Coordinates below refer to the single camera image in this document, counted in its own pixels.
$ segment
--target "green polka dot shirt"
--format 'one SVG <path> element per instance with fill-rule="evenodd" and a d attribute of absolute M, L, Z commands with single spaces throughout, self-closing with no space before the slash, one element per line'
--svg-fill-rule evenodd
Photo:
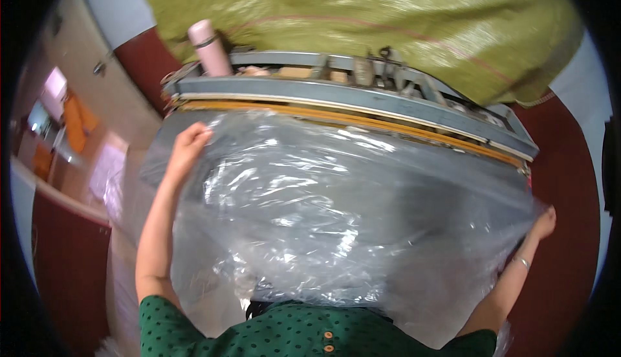
<path fill-rule="evenodd" d="M 364 308 L 273 304 L 218 338 L 206 338 L 160 296 L 144 298 L 139 315 L 142 356 L 491 357 L 496 348 L 495 333 L 479 330 L 455 338 L 441 350 L 431 349 Z"/>

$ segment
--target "pink thermos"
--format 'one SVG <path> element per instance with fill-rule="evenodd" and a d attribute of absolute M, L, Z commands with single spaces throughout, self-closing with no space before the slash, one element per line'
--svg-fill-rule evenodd
<path fill-rule="evenodd" d="M 233 75 L 229 58 L 213 32 L 210 20 L 203 19 L 191 26 L 188 29 L 188 36 L 201 60 L 202 68 L 210 77 Z"/>

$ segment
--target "door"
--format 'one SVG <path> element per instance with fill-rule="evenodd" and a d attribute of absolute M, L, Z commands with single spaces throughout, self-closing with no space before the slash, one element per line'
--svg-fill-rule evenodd
<path fill-rule="evenodd" d="M 50 62 L 84 104 L 131 147 L 147 148 L 161 118 L 114 58 L 85 0 L 59 0 L 42 35 Z"/>

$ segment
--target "plastic sheet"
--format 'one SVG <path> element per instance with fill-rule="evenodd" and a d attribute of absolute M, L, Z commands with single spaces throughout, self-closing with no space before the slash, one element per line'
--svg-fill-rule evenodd
<path fill-rule="evenodd" d="M 197 120 L 214 135 L 182 191 L 171 278 L 209 337 L 250 299 L 298 299 L 375 307 L 440 348 L 539 211 L 526 178 L 490 159 L 270 112 L 176 112 L 125 214 L 136 243 L 174 138 Z"/>
<path fill-rule="evenodd" d="M 570 0 L 148 0 L 158 34 L 196 60 L 188 28 L 209 18 L 235 44 L 364 56 L 387 45 L 481 105 L 536 102 L 583 29 Z"/>

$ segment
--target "woman's hand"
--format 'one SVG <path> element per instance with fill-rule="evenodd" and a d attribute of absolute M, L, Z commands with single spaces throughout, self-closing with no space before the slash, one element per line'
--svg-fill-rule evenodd
<path fill-rule="evenodd" d="M 542 240 L 551 235 L 556 227 L 556 210 L 554 206 L 548 207 L 548 209 L 539 216 L 530 234 Z"/>
<path fill-rule="evenodd" d="M 202 122 L 192 124 L 177 135 L 164 179 L 182 185 L 211 135 L 211 129 Z"/>

